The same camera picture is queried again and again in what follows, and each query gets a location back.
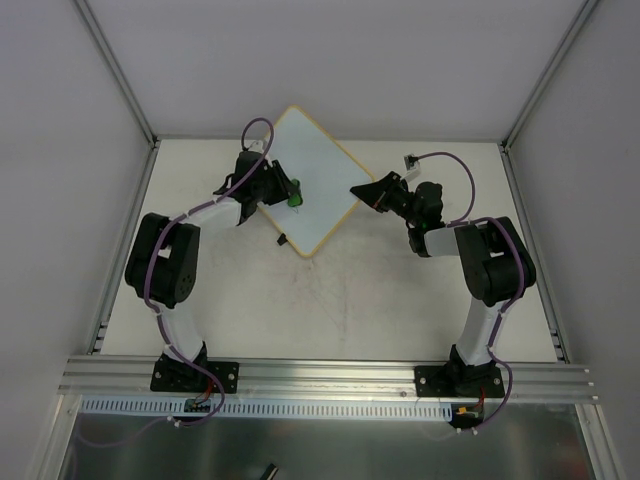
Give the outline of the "green whiteboard eraser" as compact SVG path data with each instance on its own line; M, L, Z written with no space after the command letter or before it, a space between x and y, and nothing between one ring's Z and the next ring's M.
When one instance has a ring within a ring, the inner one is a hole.
M288 189L288 199L287 205L290 208L298 208L303 204L303 198L301 194L300 181L297 179L292 179L289 184Z

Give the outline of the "white whiteboard with yellow frame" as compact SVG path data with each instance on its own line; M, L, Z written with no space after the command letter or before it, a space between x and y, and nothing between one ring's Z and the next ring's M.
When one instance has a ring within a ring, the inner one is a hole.
M300 182L302 204L262 205L261 212L302 257L313 256L358 205L350 189L374 175L297 105L274 124L269 158Z

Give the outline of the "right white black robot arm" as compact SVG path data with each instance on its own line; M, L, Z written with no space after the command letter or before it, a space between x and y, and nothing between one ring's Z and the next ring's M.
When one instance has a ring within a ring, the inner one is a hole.
M536 282L536 268L507 217L447 226L442 220L442 186L422 182L411 191L399 174L353 186L350 192L379 213L405 221L409 244L422 258L456 257L471 302L463 332L439 367L414 368L416 394L422 398L505 398L512 374L497 359L495 343L508 310Z

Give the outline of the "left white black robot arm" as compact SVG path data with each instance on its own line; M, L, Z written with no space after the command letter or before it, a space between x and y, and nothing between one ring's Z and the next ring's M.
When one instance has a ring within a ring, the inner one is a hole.
M199 358L205 341L184 303L194 290L202 233L242 225L259 205L302 204L301 182L263 152L242 149L234 171L202 204L174 218L143 216L125 267L125 282L155 314L165 343L163 354L176 361L174 378L188 390L208 381Z

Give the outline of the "small black object at bottom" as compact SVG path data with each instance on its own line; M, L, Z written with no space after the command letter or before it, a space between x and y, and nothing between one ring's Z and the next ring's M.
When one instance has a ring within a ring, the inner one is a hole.
M274 480L278 471L279 468L275 464L270 463L261 475L260 480Z

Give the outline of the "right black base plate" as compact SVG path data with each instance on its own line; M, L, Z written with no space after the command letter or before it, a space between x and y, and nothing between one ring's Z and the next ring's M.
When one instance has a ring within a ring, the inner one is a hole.
M481 366L443 364L418 365L414 368L418 397L486 398L505 395L500 369L492 362Z

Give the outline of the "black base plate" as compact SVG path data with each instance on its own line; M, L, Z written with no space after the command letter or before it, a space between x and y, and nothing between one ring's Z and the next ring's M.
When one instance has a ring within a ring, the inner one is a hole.
M231 361L209 360L203 347L194 360L199 369L162 354L154 364L150 390L162 393L212 393L223 391L235 394L240 364Z
M481 366L443 364L418 365L414 368L418 397L486 398L505 395L500 369L492 362Z

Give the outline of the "left aluminium frame post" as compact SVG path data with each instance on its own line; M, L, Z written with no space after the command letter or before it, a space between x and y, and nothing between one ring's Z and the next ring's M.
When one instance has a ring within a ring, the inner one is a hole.
M87 30L99 56L105 64L111 78L115 82L115 85L140 133L148 145L155 146L157 142L157 135L145 115L90 2L86 0L72 0L71 4L79 15L79 18Z

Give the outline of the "aluminium frame post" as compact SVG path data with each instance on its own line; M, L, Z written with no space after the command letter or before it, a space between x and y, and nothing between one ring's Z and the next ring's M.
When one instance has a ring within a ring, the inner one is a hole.
M511 149L519 134L525 128L536 106L541 101L543 94L551 85L552 80L560 69L563 61L571 51L573 45L581 35L587 23L590 21L600 3L600 0L585 0L580 3L577 12L572 17L550 58L535 81L531 92L528 94L522 108L519 110L512 126L508 130L508 133L501 141L500 145L504 151L509 151Z
M105 64L111 78L115 82L115 85L140 133L148 145L155 146L157 142L157 135L145 115L90 2L86 0L72 0L71 4L79 15L79 18L87 30L99 56Z

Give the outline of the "right aluminium frame post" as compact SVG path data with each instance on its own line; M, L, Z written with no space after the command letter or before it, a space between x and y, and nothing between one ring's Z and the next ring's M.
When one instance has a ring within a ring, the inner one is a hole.
M551 85L552 80L560 69L563 61L571 51L573 45L581 35L587 23L590 21L600 3L600 0L585 0L580 3L577 12L572 17L550 58L535 81L531 92L528 94L522 108L519 110L512 126L508 130L508 133L501 141L500 145L504 151L509 151L511 149L519 134L525 128L536 106L541 101L543 94Z

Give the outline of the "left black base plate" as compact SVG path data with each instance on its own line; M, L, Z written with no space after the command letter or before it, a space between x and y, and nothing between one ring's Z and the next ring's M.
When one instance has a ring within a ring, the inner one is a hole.
M162 354L154 364L150 390L162 393L212 393L223 391L235 394L240 364L231 361L209 360L203 347L194 360L199 369Z

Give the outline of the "aluminium mounting rail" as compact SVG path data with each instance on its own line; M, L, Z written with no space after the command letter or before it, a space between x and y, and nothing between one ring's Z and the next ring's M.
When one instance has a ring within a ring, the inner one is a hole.
M239 359L239 398L295 400L414 400L413 362ZM59 394L145 395L155 359L84 355L67 360ZM510 400L516 403L598 404L588 367L515 363Z

